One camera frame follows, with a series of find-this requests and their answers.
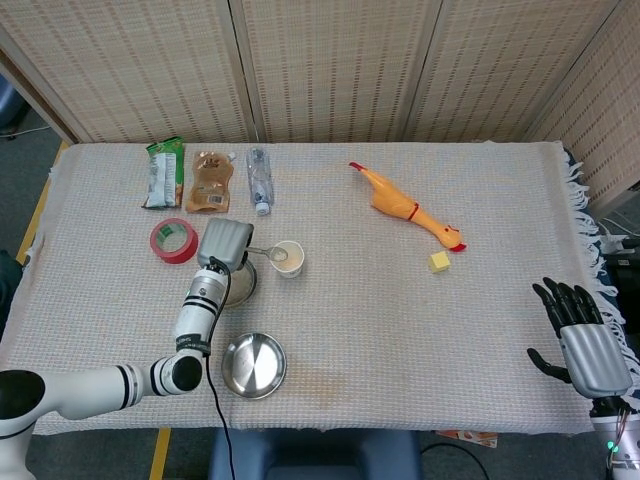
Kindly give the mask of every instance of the tablecloth fringe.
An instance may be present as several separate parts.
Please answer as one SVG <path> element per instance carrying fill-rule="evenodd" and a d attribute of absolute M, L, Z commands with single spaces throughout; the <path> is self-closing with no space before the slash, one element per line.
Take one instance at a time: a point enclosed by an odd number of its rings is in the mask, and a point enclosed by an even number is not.
<path fill-rule="evenodd" d="M 589 202 L 589 197 L 586 194 L 589 187 L 577 182 L 578 177 L 582 175 L 580 170 L 582 163 L 571 165 L 569 155 L 565 156 L 565 161 L 564 179 L 569 189 L 569 201 L 573 208 L 573 217 L 576 221 L 578 236 L 583 247 L 582 253 L 587 260 L 591 273 L 592 281 L 589 290 L 592 294 L 595 294 L 593 297 L 602 314 L 602 319 L 609 326 L 620 344 L 620 350 L 631 372 L 633 389 L 638 391 L 640 390 L 640 363 L 633 350 L 627 345 L 623 328 L 626 321 L 620 311 L 606 298 L 607 296 L 615 298 L 618 294 L 618 289 L 611 285 L 605 285 L 600 279 L 601 275 L 606 274 L 605 260 L 597 246 L 600 241 L 598 226 L 593 218 L 588 213 L 585 213 L 585 208 Z M 626 399 L 632 407 L 640 408 L 640 399 L 634 397 L 627 397 Z"/>

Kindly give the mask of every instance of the white cup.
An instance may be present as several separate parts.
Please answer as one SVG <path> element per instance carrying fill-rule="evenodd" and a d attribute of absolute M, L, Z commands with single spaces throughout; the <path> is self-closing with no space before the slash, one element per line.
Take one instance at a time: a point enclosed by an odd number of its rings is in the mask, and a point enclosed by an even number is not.
<path fill-rule="evenodd" d="M 283 240 L 275 245 L 287 252 L 287 259 L 282 262 L 274 262 L 269 259 L 273 268 L 284 278 L 295 278 L 302 272 L 302 264 L 304 263 L 304 250 L 298 242 L 292 240 Z"/>

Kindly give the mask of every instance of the spoon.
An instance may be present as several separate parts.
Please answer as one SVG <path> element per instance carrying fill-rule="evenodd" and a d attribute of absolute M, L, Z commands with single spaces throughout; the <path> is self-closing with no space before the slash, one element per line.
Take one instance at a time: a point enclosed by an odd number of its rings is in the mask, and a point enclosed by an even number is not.
<path fill-rule="evenodd" d="M 287 258 L 289 258 L 289 254 L 284 248 L 280 247 L 270 247 L 266 249 L 256 248 L 256 247 L 247 247 L 245 248 L 247 252 L 251 253 L 260 253 L 262 255 L 266 255 L 269 257 L 269 260 L 273 262 L 284 262 Z"/>

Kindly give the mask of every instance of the yellow cube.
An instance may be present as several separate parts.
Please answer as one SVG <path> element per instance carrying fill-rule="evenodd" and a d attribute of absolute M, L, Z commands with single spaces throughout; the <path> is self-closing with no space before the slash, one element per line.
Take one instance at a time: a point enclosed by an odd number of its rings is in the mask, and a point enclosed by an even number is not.
<path fill-rule="evenodd" d="M 442 272 L 451 266 L 447 252 L 442 251 L 429 256 L 429 268 L 433 273 Z"/>

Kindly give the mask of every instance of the green snack bag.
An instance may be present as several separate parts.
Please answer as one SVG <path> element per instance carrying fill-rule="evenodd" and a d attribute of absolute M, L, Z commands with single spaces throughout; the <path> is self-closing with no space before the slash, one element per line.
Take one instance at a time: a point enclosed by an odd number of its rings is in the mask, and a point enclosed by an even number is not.
<path fill-rule="evenodd" d="M 144 208 L 180 207 L 184 189 L 184 143 L 171 137 L 147 147 L 149 195 Z"/>

